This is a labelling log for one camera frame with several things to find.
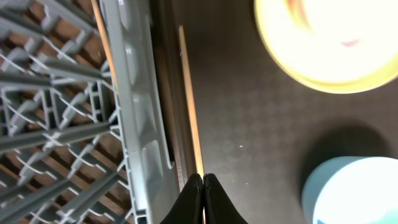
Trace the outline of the light blue bowl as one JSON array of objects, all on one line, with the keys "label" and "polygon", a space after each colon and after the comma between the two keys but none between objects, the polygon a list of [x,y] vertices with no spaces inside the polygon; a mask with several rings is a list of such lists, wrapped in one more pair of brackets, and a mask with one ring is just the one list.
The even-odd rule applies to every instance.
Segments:
[{"label": "light blue bowl", "polygon": [[301,205],[312,224],[397,224],[397,159],[327,160],[305,181]]}]

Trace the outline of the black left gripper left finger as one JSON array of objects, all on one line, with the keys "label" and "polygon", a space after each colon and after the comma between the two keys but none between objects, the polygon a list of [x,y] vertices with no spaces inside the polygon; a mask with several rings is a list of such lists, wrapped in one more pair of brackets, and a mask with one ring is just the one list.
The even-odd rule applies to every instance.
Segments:
[{"label": "black left gripper left finger", "polygon": [[203,223],[203,181],[200,174],[192,174],[169,213],[160,224]]}]

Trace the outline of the wooden chopstick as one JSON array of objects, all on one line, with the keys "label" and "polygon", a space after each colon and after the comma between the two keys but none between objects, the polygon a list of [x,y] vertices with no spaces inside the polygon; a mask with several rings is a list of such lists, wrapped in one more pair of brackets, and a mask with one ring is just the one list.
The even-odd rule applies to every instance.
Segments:
[{"label": "wooden chopstick", "polygon": [[201,153],[200,137],[198,132],[197,114],[195,109],[195,99],[193,95],[192,78],[188,60],[187,46],[183,26],[178,27],[178,36],[180,41],[180,53],[182,60],[183,80],[185,96],[187,101],[187,110],[190,123],[190,132],[193,143],[193,155],[195,159],[195,170],[203,177],[205,175],[203,156]]}]

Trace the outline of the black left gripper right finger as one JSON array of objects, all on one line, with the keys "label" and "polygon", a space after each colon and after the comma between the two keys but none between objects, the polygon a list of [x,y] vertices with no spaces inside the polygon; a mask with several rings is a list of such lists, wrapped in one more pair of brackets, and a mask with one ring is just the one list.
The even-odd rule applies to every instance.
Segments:
[{"label": "black left gripper right finger", "polygon": [[204,176],[204,199],[207,224],[248,224],[214,174]]}]

